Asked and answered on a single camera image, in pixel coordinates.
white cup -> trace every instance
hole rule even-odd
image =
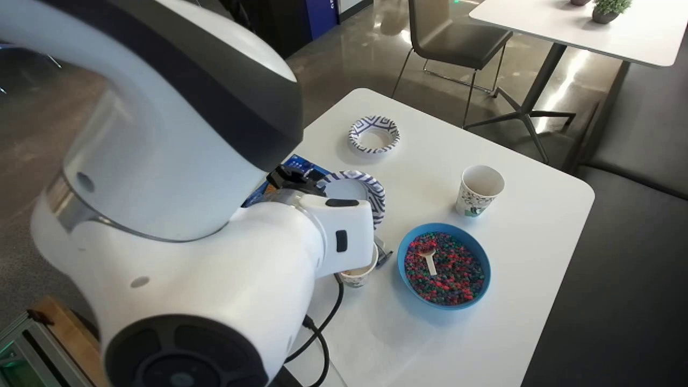
[[[341,274],[337,274],[337,277],[346,286],[362,289],[365,277],[376,269],[378,259],[380,259],[378,248],[373,245],[373,262],[367,267],[352,269],[352,272],[341,272]]]
[[[460,179],[455,210],[467,217],[480,217],[503,192],[503,184],[503,177],[494,167],[472,165]]]

cable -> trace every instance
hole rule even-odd
[[[303,326],[311,329],[311,331],[314,331],[311,337],[318,337],[318,341],[321,341],[321,347],[323,347],[323,358],[325,358],[325,359],[323,359],[323,372],[321,372],[318,381],[311,384],[311,387],[318,387],[318,384],[325,383],[328,372],[329,372],[329,348],[328,348],[328,340],[325,340],[323,331],[321,331],[317,325],[303,325]]]
[[[283,363],[289,363],[289,361],[297,359],[302,352],[306,352],[307,347],[318,337],[318,333],[323,335],[325,326],[328,326],[328,325],[331,323],[331,319],[337,313],[337,310],[339,310],[339,305],[341,305],[341,298],[345,298],[345,283],[341,283],[341,280],[339,280],[337,276],[334,276],[334,277],[337,280],[337,302],[336,302],[336,305],[331,307],[331,312],[328,313],[328,319],[323,320],[321,326],[317,326],[317,325],[310,326],[310,329],[314,329],[314,335],[307,337],[293,355],[289,355],[289,358],[283,359]]]

